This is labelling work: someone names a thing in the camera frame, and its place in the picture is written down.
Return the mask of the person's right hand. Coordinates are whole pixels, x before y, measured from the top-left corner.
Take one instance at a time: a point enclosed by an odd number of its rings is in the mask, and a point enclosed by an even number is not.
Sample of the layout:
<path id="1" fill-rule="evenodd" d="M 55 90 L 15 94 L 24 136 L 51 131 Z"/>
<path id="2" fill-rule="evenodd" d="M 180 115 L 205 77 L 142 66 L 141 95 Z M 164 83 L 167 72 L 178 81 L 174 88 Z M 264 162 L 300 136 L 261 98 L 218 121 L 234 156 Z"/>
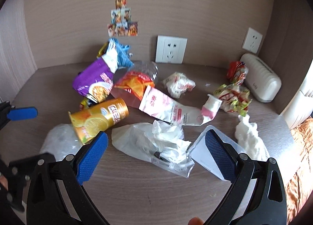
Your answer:
<path id="1" fill-rule="evenodd" d="M 188 225 L 203 225 L 204 221 L 199 217 L 193 217 L 189 220 Z"/>

